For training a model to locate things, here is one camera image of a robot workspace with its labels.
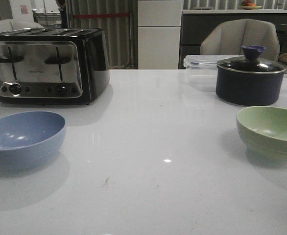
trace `toaster knob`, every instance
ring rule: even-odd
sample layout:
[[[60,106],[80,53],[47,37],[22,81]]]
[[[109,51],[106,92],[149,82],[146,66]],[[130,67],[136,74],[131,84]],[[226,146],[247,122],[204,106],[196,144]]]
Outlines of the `toaster knob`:
[[[9,86],[8,90],[12,93],[12,94],[19,94],[22,91],[22,87],[20,86],[20,84],[18,83],[14,83],[11,86]]]
[[[56,87],[56,91],[58,94],[66,94],[67,89],[65,86],[60,85]]]

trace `bowl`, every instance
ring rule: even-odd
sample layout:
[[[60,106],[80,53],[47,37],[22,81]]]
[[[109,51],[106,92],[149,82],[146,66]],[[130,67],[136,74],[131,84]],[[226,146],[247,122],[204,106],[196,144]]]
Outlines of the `bowl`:
[[[65,137],[65,119],[53,112],[30,111],[0,118],[0,167],[26,169],[55,155]]]
[[[268,158],[287,160],[287,109],[252,106],[236,116],[241,140],[252,151]]]

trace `chair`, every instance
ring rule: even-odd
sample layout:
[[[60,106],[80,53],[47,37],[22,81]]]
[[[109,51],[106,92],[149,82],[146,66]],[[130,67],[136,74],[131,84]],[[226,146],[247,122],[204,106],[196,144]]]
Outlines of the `chair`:
[[[35,22],[17,21],[13,19],[0,21],[0,33],[23,28],[43,28],[43,26]]]
[[[253,19],[227,21],[218,25],[202,42],[203,55],[243,55],[240,46],[259,45],[266,50],[261,57],[277,61],[280,44],[274,24]]]

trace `white cabinet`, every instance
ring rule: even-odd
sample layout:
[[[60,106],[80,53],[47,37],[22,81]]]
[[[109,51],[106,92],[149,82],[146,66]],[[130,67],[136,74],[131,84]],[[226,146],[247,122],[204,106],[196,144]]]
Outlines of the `white cabinet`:
[[[138,1],[138,68],[177,69],[182,0]]]

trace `pot lid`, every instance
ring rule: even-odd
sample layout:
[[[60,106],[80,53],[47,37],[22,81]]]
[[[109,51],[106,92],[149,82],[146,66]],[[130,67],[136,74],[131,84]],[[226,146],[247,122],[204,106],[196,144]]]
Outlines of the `pot lid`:
[[[273,62],[259,55],[265,50],[263,46],[241,46],[245,56],[232,57],[217,62],[217,67],[243,73],[283,73],[287,70],[284,64]]]

